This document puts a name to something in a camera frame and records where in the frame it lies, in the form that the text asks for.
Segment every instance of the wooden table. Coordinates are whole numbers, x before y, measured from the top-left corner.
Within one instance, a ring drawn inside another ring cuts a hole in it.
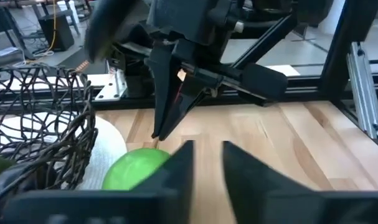
[[[157,146],[174,152],[196,140],[191,223],[234,223],[222,176],[222,141],[315,190],[378,190],[378,146],[328,102],[198,107],[163,142],[151,139],[153,110],[98,115],[116,126],[128,150]]]

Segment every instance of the black box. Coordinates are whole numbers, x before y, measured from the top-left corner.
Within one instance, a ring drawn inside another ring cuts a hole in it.
[[[53,40],[54,15],[50,14],[44,16],[38,19],[38,21],[50,46]],[[55,34],[56,38],[51,50],[54,52],[62,52],[73,46],[74,38],[72,37],[70,25],[67,22],[67,16],[63,12],[56,13]]]

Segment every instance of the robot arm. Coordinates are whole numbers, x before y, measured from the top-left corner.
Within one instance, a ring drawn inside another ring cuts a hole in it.
[[[139,60],[149,68],[156,99],[152,137],[164,140],[195,105],[205,97],[216,97],[227,86],[257,105],[278,101],[283,96],[286,76],[255,62],[299,22],[314,21],[314,14],[306,15],[312,8],[298,12],[313,1],[263,2],[274,2],[273,7],[281,9],[278,13],[268,12],[276,21],[233,65],[221,64],[220,58],[232,33],[246,28],[247,21],[241,16],[243,1],[153,0],[148,14],[144,14],[147,24],[132,26],[132,18],[136,17],[136,22],[140,20],[137,18],[141,15],[139,7],[144,5],[142,1],[102,0],[93,13],[85,48],[91,60],[103,59],[109,57],[110,51],[118,51],[125,58]],[[262,21],[265,11],[262,14],[254,10],[255,17]],[[156,28],[157,35],[151,36],[147,32],[149,27]],[[119,31],[123,35],[116,38]],[[177,77],[181,69],[186,72],[183,81]]]

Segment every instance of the dark brown basket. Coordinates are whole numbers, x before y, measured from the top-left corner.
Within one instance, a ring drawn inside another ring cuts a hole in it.
[[[46,181],[36,190],[75,189],[96,136],[86,75],[46,65],[0,69],[0,156],[26,165],[0,192],[0,201],[44,168]]]

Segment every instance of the cable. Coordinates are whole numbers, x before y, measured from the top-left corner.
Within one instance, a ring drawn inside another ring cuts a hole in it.
[[[22,61],[21,62],[17,62],[15,63],[14,65],[12,65],[13,67],[21,67],[21,66],[25,66],[27,65],[27,62],[26,62],[26,55],[24,54],[24,51],[22,49],[19,49],[21,51],[21,54],[22,54]]]
[[[49,48],[44,52],[44,53],[39,53],[39,54],[36,54],[34,56],[38,56],[39,58],[36,59],[36,60],[26,60],[26,64],[27,63],[35,63],[35,62],[38,62],[38,60],[42,59],[43,57],[46,57],[46,56],[51,56],[54,54],[54,52],[51,50],[54,46],[54,43],[56,41],[56,25],[57,25],[57,17],[56,17],[56,0],[53,0],[53,39],[52,39],[52,43],[50,44]]]

